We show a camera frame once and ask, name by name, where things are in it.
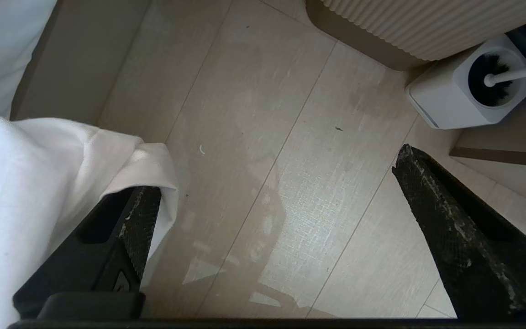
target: wooden floor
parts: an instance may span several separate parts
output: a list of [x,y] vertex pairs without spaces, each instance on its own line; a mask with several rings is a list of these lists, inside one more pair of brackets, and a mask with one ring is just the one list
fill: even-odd
[[449,158],[392,71],[301,0],[154,1],[99,125],[166,142],[178,219],[159,317],[455,317],[391,173],[409,143],[526,233],[526,199]]

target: white cloth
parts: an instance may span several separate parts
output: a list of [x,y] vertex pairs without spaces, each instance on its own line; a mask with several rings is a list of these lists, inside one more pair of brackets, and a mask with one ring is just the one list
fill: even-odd
[[178,204],[164,144],[64,119],[0,117],[0,328],[18,319],[13,294],[100,198],[139,185],[161,187],[157,257]]
[[56,0],[0,0],[0,115],[11,102]]

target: toilet brush holder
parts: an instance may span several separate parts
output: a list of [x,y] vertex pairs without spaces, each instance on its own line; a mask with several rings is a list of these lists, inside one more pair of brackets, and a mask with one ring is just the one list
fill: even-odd
[[405,94],[423,119],[436,129],[491,125],[501,121],[526,97],[526,77],[507,87],[496,106],[485,106],[472,96],[468,75],[474,61],[496,54],[509,69],[526,67],[526,59],[506,35],[439,61],[407,86]]

